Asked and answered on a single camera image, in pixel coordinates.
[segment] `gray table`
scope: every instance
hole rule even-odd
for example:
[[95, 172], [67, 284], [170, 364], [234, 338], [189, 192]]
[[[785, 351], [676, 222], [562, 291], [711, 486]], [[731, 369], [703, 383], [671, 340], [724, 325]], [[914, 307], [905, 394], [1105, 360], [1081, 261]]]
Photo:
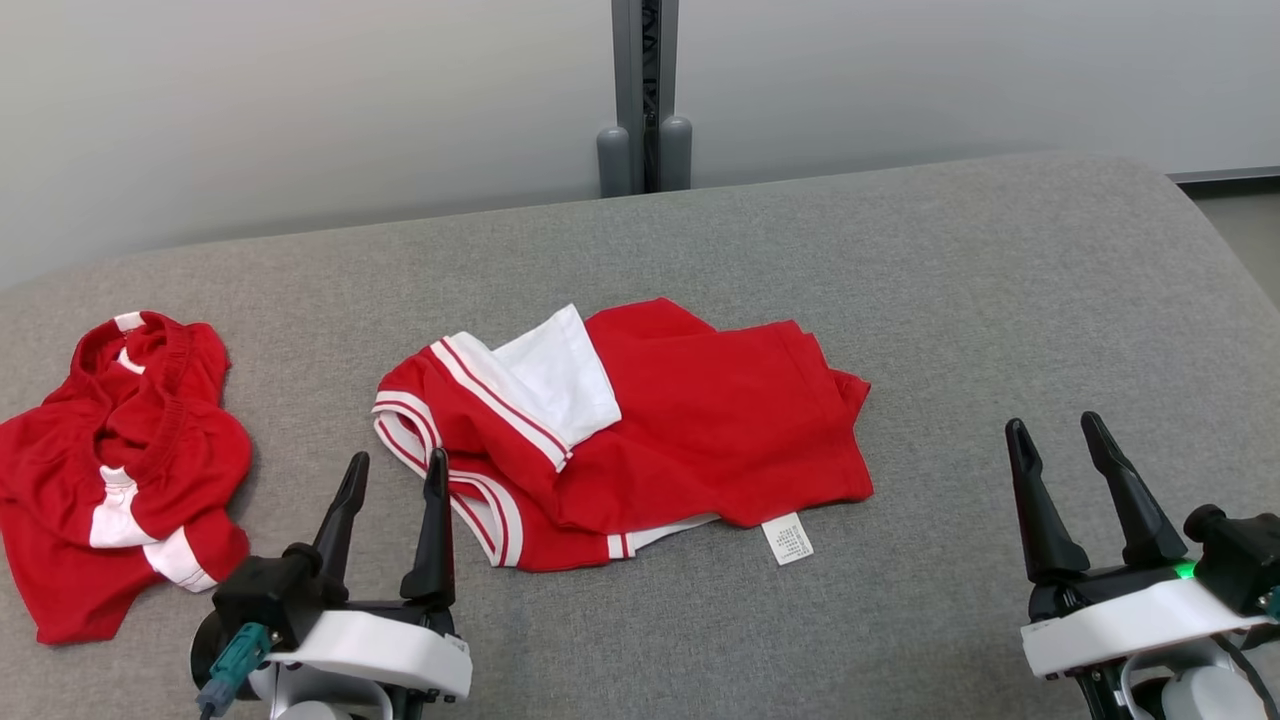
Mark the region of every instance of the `gray table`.
[[[379, 378], [442, 334], [498, 342], [567, 301], [667, 295], [722, 328], [795, 318], [873, 383], [861, 505], [803, 514], [817, 555], [698, 528], [607, 568], [488, 566], [458, 524], [475, 657], [449, 717], [1083, 717], [1021, 659], [1002, 425], [1029, 424], [1094, 564], [1123, 539], [1078, 428], [1100, 411], [1180, 524], [1280, 509], [1280, 314], [1157, 173], [1009, 156], [193, 246], [0, 293], [0, 416], [40, 402], [78, 337], [152, 307], [212, 323], [225, 406], [256, 445], [233, 516], [259, 553], [308, 539], [349, 455], [374, 457], [348, 584], [394, 597], [419, 483], [376, 441]], [[49, 650], [0, 582], [6, 717], [195, 717], [207, 597], [145, 593], [109, 643]], [[1277, 655], [1256, 653], [1280, 680]], [[260, 717], [241, 705], [234, 717]]]

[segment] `white panel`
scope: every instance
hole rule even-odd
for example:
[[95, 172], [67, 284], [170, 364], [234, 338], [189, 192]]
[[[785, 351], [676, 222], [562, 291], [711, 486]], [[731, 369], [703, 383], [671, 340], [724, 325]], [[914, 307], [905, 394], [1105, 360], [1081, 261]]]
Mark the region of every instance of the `white panel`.
[[695, 186], [1006, 151], [1280, 165], [1275, 0], [684, 0]]
[[0, 0], [0, 287], [198, 240], [598, 196], [598, 0]]

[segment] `clothing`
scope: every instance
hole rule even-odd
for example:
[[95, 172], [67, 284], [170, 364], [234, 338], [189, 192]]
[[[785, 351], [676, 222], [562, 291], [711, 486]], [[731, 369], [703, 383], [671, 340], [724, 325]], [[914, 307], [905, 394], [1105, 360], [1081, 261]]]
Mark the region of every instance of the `clothing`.
[[224, 510], [251, 457], [218, 407], [228, 368], [209, 325], [120, 315], [0, 425], [0, 532], [40, 642], [109, 639], [148, 584], [207, 589], [248, 553]]
[[868, 391], [795, 323], [717, 332], [659, 299], [585, 323], [568, 306], [493, 351], [442, 338], [374, 411], [415, 471], [449, 451], [453, 506], [495, 566], [562, 570], [716, 516], [865, 500], [851, 429]]

